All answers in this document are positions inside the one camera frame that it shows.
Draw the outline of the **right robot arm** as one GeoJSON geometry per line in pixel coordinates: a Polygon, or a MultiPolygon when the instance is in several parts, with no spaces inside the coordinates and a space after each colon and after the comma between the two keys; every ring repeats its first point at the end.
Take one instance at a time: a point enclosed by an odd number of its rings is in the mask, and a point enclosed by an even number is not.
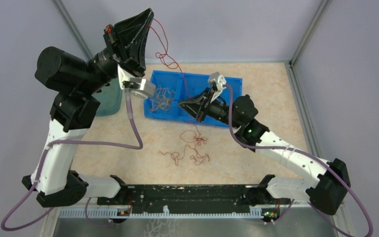
{"type": "Polygon", "coordinates": [[[232,99],[232,104],[212,98],[213,93],[205,89],[195,97],[178,102],[178,107],[197,121],[210,117],[224,123],[242,147],[259,152],[299,175],[298,179],[268,175],[258,190],[260,201],[303,200],[324,214],[336,214],[351,187],[344,161],[317,158],[278,137],[255,119],[258,110],[249,95],[232,99]]]}

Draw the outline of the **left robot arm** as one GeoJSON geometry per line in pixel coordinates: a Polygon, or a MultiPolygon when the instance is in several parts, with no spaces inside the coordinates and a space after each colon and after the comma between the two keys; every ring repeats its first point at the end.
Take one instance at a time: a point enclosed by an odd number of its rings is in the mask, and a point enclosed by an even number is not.
{"type": "Polygon", "coordinates": [[[94,94],[114,78],[126,95],[130,125],[134,122],[131,95],[152,97],[156,87],[145,79],[145,48],[151,8],[104,28],[106,47],[89,61],[59,48],[45,48],[38,57],[35,78],[57,92],[50,110],[49,131],[39,164],[22,184],[37,192],[42,207],[71,206],[84,198],[96,198],[99,205],[126,205],[128,186],[117,176],[92,177],[71,169],[78,145],[91,127],[100,102],[94,94]]]}

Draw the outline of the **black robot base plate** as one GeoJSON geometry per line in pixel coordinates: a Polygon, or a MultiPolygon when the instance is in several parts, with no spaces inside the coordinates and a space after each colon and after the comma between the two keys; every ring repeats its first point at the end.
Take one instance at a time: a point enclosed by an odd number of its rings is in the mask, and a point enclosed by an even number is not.
{"type": "Polygon", "coordinates": [[[135,218],[265,218],[279,217],[289,198],[273,198],[259,185],[126,185],[98,205],[124,205],[124,217],[135,218]]]}

